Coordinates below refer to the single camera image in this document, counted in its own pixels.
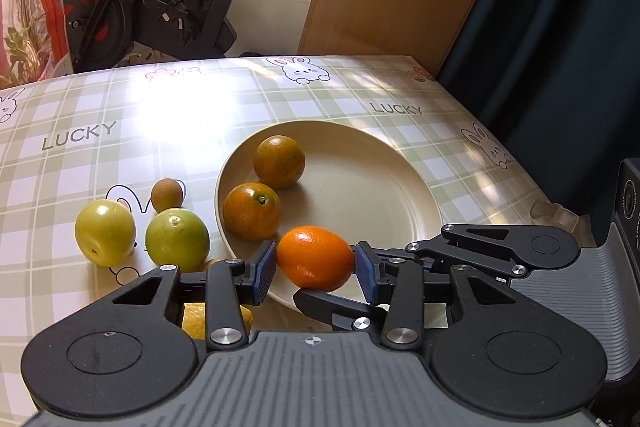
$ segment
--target citrus fruit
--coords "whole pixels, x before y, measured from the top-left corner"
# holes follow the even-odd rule
[[[176,180],[164,178],[151,189],[151,204],[156,212],[178,208],[184,201],[182,187]]]
[[[258,182],[234,188],[222,205],[225,226],[241,239],[261,241],[280,226],[280,198],[272,188]]]
[[[198,341],[204,340],[205,324],[204,324],[204,302],[192,302],[184,304],[184,315],[182,317],[182,329],[192,338]],[[254,323],[254,314],[244,306],[240,306],[242,313],[242,321],[244,329],[249,332]]]
[[[169,208],[149,222],[145,244],[158,266],[175,264],[183,272],[196,271],[209,254],[209,231],[190,210]]]
[[[353,252],[335,233],[320,227],[295,227],[282,236],[276,250],[278,266],[300,288],[332,292],[353,271]]]
[[[84,206],[74,226],[80,251],[98,266],[116,266],[131,253],[136,224],[129,209],[112,200],[95,200]]]
[[[254,171],[258,179],[271,188],[290,187],[304,170],[305,153],[298,142],[288,136],[271,136],[255,150]]]

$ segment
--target plate rim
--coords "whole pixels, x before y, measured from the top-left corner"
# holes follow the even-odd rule
[[[222,242],[225,245],[226,251],[228,252],[228,254],[231,255],[231,259],[237,259],[236,254],[234,254],[233,250],[231,249],[231,245],[229,245],[229,241],[226,239],[226,234],[223,232],[223,228],[222,228],[222,216],[220,216],[220,212],[218,211],[218,195],[220,193],[220,180],[222,178],[222,173],[225,171],[226,169],[226,165],[229,163],[229,160],[231,159],[231,156],[233,156],[235,154],[235,152],[242,147],[242,145],[244,145],[245,142],[251,140],[254,136],[256,136],[257,134],[260,134],[272,127],[276,127],[279,125],[283,125],[286,123],[302,123],[302,122],[322,122],[322,123],[329,123],[331,125],[337,125],[337,126],[341,126],[341,127],[346,127],[348,129],[353,129],[356,131],[359,131],[361,133],[366,134],[367,136],[379,141],[380,143],[382,143],[383,145],[385,145],[386,147],[388,147],[389,149],[391,149],[395,154],[399,155],[402,160],[404,160],[405,162],[407,162],[409,164],[409,166],[416,172],[416,174],[418,174],[418,176],[420,176],[420,179],[424,182],[424,184],[427,187],[427,190],[430,192],[431,197],[433,198],[434,203],[436,204],[436,208],[438,209],[438,218],[440,220],[440,228],[443,227],[444,225],[444,221],[442,219],[442,210],[440,208],[440,205],[438,204],[438,200],[436,199],[436,197],[433,195],[433,192],[431,191],[431,187],[429,186],[429,184],[427,183],[427,181],[422,177],[422,175],[420,174],[420,172],[417,171],[417,169],[415,169],[415,167],[413,165],[411,165],[411,162],[409,160],[407,160],[407,158],[405,158],[402,153],[396,149],[395,147],[393,147],[392,145],[389,145],[387,142],[385,142],[384,140],[378,138],[377,136],[373,135],[373,134],[369,134],[366,131],[363,131],[362,129],[358,129],[357,127],[353,127],[351,125],[345,125],[343,123],[338,123],[338,122],[334,122],[334,121],[329,121],[329,120],[309,120],[309,119],[301,119],[301,120],[286,120],[286,121],[282,121],[282,122],[278,122],[278,123],[273,123],[271,125],[268,125],[267,127],[264,127],[252,134],[250,134],[249,136],[247,136],[244,140],[242,140],[226,157],[225,162],[222,164],[222,167],[220,168],[220,171],[218,172],[218,177],[216,178],[216,188],[214,190],[213,193],[213,199],[214,199],[214,213],[216,214],[216,225],[218,226],[218,232],[220,233],[220,238],[222,239]],[[278,297],[274,292],[271,291],[271,289],[269,289],[267,291],[267,294],[274,299],[274,301],[278,302],[279,304],[282,304],[283,306],[296,311],[298,313],[302,313],[298,307],[296,305],[291,306],[286,300],[282,299],[281,297]]]

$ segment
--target orange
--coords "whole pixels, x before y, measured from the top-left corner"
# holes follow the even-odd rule
[[[320,227],[295,227],[282,236],[278,266],[300,288],[332,292],[353,272],[353,252],[335,233]]]
[[[229,192],[222,205],[222,217],[226,227],[241,239],[261,241],[280,226],[280,198],[267,185],[243,183]]]
[[[271,188],[290,187],[305,170],[305,153],[288,136],[271,136],[258,145],[254,171],[258,179]]]

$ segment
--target exercise bike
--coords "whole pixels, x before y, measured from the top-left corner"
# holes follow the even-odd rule
[[[75,73],[112,68],[133,42],[178,60],[222,58],[236,40],[233,0],[63,0]]]

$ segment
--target plaid pattern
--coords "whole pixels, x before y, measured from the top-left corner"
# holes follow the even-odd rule
[[[313,65],[330,79],[301,84],[264,58],[229,58],[71,75],[16,98],[0,123],[0,425],[34,411],[19,370],[28,340],[117,286],[85,260],[73,232],[82,206],[113,185],[126,185],[113,194],[124,190],[136,217],[140,272],[151,268],[141,245],[154,183],[185,183],[184,206],[207,224],[210,255],[226,257],[214,216],[218,172],[242,140],[288,120],[347,124],[398,149],[445,223],[530,223],[533,201],[546,199],[516,161],[501,168],[463,136],[473,116],[412,58]],[[129,266],[116,267],[120,282],[135,277]]]

